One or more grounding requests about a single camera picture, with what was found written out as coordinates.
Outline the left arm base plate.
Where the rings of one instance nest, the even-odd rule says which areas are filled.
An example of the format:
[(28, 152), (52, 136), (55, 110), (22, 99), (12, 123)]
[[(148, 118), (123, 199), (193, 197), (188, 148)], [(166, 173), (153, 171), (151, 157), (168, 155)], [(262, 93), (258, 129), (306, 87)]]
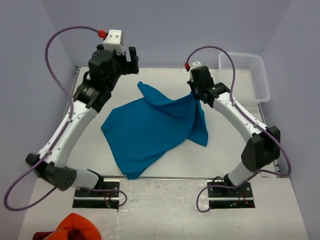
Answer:
[(120, 199), (117, 191), (96, 192), (76, 189), (72, 208), (74, 209), (119, 209)]

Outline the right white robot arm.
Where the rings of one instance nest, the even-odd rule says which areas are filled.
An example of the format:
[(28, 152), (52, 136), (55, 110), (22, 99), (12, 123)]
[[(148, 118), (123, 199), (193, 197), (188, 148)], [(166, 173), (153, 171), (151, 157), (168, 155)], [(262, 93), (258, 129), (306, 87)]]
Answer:
[(192, 63), (189, 74), (187, 84), (194, 98), (222, 114), (245, 142), (241, 162), (224, 177), (223, 191), (233, 197), (241, 191), (243, 182), (280, 157), (280, 148), (271, 139), (274, 137), (279, 141), (280, 130), (255, 119), (237, 100), (232, 100), (229, 88), (222, 82), (214, 83), (207, 66), (200, 62)]

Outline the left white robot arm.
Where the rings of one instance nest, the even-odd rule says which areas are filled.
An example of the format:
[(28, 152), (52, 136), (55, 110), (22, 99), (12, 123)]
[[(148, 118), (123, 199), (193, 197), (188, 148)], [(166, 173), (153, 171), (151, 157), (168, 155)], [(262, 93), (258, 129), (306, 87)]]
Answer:
[(58, 129), (38, 153), (29, 153), (26, 163), (36, 175), (61, 191), (70, 187), (84, 188), (92, 196), (103, 193), (102, 176), (95, 171), (68, 167), (70, 154), (89, 123), (111, 98), (122, 75), (138, 74), (139, 58), (136, 48), (129, 47), (130, 61), (125, 54), (106, 50), (102, 45), (92, 54), (89, 70), (77, 87), (71, 107)]

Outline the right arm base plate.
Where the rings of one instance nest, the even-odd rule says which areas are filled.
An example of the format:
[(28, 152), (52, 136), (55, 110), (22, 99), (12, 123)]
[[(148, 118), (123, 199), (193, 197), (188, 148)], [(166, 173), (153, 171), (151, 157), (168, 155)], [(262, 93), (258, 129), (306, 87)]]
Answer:
[(254, 195), (251, 183), (247, 182), (237, 189), (209, 187), (208, 202), (211, 209), (253, 209)]

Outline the blue t shirt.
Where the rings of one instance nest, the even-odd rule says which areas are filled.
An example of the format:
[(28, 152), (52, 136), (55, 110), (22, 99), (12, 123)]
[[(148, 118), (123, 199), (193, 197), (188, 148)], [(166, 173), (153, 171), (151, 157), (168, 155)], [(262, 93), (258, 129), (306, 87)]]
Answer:
[(204, 147), (209, 140), (204, 111), (192, 93), (172, 100), (148, 84), (137, 87), (143, 97), (114, 108), (100, 127), (129, 180), (186, 139)]

